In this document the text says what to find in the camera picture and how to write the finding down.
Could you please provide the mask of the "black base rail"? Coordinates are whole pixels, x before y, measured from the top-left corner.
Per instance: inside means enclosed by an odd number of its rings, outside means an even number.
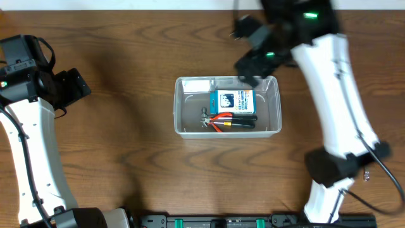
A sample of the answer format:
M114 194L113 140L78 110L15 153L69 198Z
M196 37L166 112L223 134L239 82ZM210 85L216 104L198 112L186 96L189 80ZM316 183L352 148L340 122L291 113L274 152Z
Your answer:
M298 213L273 213L257 216L166 216L145 215L137 223L140 228L277 228L277 227L349 227L377 228L372 215L341 215L326 224L309 222Z

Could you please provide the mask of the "small hammer black handle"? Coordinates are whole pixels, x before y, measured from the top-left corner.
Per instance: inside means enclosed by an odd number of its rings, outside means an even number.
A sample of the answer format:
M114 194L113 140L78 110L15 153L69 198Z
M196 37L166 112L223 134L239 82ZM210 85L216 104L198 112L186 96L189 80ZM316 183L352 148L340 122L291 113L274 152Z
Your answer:
M205 114L208 115L207 108L202 108L201 114L202 114L202 113L205 113ZM232 121L237 121L237 122L254 122L254 124L255 124L255 121L258 120L258 118L257 118L256 115L236 115L236 114L234 114L234 113L232 113L232 114L233 114L233 119L232 119Z

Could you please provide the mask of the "black yellow screwdriver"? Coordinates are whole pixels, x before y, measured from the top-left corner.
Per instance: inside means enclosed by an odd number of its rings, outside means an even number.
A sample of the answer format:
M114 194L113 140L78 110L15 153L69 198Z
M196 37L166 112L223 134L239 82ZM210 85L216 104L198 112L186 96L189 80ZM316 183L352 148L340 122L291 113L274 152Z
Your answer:
M208 125L212 126L222 125L227 127L246 128L246 129L255 128L254 122L224 121L224 122L209 122Z

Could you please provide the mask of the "red handled pliers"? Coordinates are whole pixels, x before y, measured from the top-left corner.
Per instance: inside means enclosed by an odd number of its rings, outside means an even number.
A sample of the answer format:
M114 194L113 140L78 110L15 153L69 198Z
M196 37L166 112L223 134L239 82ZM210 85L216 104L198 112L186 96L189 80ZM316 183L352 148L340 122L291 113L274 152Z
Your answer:
M201 122L202 122L203 126L205 128L208 128L209 126L211 126L217 132L222 132L222 130L218 127L218 125L231 126L232 119L233 119L233 114L230 112L220 113L214 117L209 117L205 113L201 114Z

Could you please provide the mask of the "silver combination wrench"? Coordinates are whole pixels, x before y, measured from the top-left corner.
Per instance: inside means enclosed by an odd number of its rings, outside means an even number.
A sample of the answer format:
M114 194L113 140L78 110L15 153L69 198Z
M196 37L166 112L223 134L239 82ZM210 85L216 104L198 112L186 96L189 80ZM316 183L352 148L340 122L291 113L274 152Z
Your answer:
M370 180L370 172L365 170L364 171L364 181L368 182Z

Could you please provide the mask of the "clear plastic container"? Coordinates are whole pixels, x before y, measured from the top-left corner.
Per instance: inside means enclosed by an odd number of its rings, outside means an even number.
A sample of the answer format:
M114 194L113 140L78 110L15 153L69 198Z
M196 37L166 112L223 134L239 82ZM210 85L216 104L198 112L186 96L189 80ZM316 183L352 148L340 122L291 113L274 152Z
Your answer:
M201 110L207 108L210 114L210 94L215 90L254 90L256 92L256 113L236 115L256 115L255 128L245 129L219 126L217 132L201 123ZM184 139L209 138L259 138L270 137L282 128L282 111L278 82L269 76L252 88L236 76L179 77L175 84L173 103L174 129Z

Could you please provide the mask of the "blue white screwdriver box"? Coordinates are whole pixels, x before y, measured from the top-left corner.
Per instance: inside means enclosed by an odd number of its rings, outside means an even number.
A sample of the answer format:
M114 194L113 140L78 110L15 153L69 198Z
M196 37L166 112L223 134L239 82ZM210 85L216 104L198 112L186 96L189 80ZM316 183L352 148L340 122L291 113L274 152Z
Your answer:
M234 114L256 113L254 90L215 90L210 94L210 114L230 112Z

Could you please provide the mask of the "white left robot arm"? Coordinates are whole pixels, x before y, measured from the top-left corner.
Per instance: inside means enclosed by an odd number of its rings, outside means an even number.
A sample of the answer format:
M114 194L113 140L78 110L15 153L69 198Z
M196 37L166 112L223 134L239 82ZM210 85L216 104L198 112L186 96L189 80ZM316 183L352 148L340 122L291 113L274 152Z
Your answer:
M40 37L1 40L1 124L11 146L20 227L133 227L124 208L80 208L66 181L55 133L57 110L91 93L76 68L54 73L55 55Z

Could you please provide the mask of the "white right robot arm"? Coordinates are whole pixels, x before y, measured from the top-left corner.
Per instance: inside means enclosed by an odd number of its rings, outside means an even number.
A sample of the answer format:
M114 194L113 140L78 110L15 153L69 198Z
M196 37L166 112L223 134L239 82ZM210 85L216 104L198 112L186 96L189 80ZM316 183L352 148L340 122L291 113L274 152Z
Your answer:
M304 206L311 224L338 221L339 208L355 176L390 155L371 127L352 73L347 37L330 1L263 1L266 21L233 15L233 35L251 50L235 64L240 81L259 80L293 61L306 79L318 112L323 146L306 154L312 178Z

